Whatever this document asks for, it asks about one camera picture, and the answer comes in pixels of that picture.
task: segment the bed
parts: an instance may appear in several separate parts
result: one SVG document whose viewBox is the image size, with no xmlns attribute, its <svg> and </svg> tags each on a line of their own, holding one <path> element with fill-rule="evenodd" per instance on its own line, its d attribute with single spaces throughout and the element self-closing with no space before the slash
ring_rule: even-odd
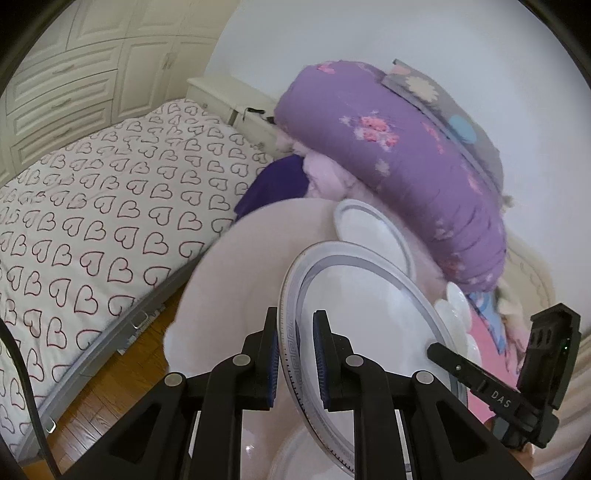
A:
<svg viewBox="0 0 591 480">
<path fill-rule="evenodd" d="M 0 315 L 48 432 L 188 280 L 271 160 L 180 99 L 52 152 L 0 189 Z M 5 349 L 0 432 L 19 461 L 37 455 Z"/>
</svg>

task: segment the white wardrobe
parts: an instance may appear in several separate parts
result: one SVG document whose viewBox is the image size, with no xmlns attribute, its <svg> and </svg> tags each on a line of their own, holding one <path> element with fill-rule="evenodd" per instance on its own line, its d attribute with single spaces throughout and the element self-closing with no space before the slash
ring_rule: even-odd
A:
<svg viewBox="0 0 591 480">
<path fill-rule="evenodd" d="M 186 95 L 239 0 L 76 0 L 0 99 L 0 185 L 45 153 Z"/>
</svg>

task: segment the purple cloth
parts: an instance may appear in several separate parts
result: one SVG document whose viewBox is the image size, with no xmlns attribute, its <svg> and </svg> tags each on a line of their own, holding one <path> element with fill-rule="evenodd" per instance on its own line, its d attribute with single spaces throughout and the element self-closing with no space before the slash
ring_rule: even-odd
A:
<svg viewBox="0 0 591 480">
<path fill-rule="evenodd" d="M 490 291 L 506 238 L 486 184 L 416 107 L 360 62 L 306 67 L 281 97 L 275 121 L 288 135 L 347 169 L 424 241 L 449 280 Z"/>
<path fill-rule="evenodd" d="M 234 207 L 236 220 L 265 205 L 306 195 L 310 182 L 303 165 L 304 158 L 299 155 L 290 155 L 271 163 Z"/>
</svg>

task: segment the drawer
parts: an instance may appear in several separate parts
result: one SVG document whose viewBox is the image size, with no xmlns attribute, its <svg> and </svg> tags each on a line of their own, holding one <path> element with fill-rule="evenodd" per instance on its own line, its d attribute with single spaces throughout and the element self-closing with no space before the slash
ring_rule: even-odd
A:
<svg viewBox="0 0 591 480">
<path fill-rule="evenodd" d="M 122 45 L 112 40 L 76 48 L 17 73 L 7 87 L 7 112 L 67 83 L 116 70 Z"/>
<path fill-rule="evenodd" d="M 60 118 L 11 147 L 15 169 L 22 171 L 43 155 L 111 124 L 112 101 Z"/>
<path fill-rule="evenodd" d="M 221 117 L 224 123 L 228 125 L 232 124 L 232 114 L 234 113 L 234 109 L 224 101 L 213 96 L 211 93 L 207 93 L 206 91 L 201 90 L 201 88 L 190 85 L 189 91 L 187 92 L 187 98 L 195 100 L 204 110 L 207 110 L 210 113 L 215 113 Z"/>
<path fill-rule="evenodd" d="M 7 117 L 13 143 L 86 107 L 113 99 L 117 71 L 98 73 L 44 93 Z"/>
<path fill-rule="evenodd" d="M 274 105 L 261 106 L 265 110 L 263 115 L 255 112 L 239 113 L 233 127 L 266 154 L 281 158 L 289 155 L 291 150 L 282 151 L 277 148 L 278 128 L 265 120 L 273 114 L 273 107 Z"/>
</svg>

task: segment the white plate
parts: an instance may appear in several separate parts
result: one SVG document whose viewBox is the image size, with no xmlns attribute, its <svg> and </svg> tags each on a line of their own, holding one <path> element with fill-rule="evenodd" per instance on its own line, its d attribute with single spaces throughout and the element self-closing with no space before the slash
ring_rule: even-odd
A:
<svg viewBox="0 0 591 480">
<path fill-rule="evenodd" d="M 468 353 L 466 358 L 470 361 L 482 367 L 482 355 L 480 354 L 480 349 L 478 348 L 478 344 L 476 343 L 476 339 L 472 335 L 466 336 L 467 344 L 468 344 Z"/>
<path fill-rule="evenodd" d="M 416 281 L 417 272 L 407 241 L 379 210 L 358 200 L 343 200 L 335 208 L 335 230 L 343 242 L 369 248 Z"/>
<path fill-rule="evenodd" d="M 460 320 L 464 324 L 466 332 L 472 330 L 472 314 L 470 312 L 470 304 L 464 292 L 453 282 L 448 282 L 446 286 L 447 301 L 452 305 Z"/>
<path fill-rule="evenodd" d="M 465 357 L 468 353 L 468 339 L 460 316 L 447 300 L 439 299 L 433 306 L 452 336 L 456 352 Z"/>
<path fill-rule="evenodd" d="M 312 338 L 312 315 L 319 309 L 327 311 L 332 331 L 347 336 L 355 353 L 406 376 L 429 370 L 466 404 L 465 387 L 427 359 L 433 342 L 456 347 L 417 286 L 367 248 L 313 245 L 294 261 L 281 290 L 281 363 L 310 433 L 338 465 L 354 472 L 353 414 L 328 413 L 320 399 Z"/>
<path fill-rule="evenodd" d="M 267 480 L 350 480 L 302 427 L 281 445 Z"/>
</svg>

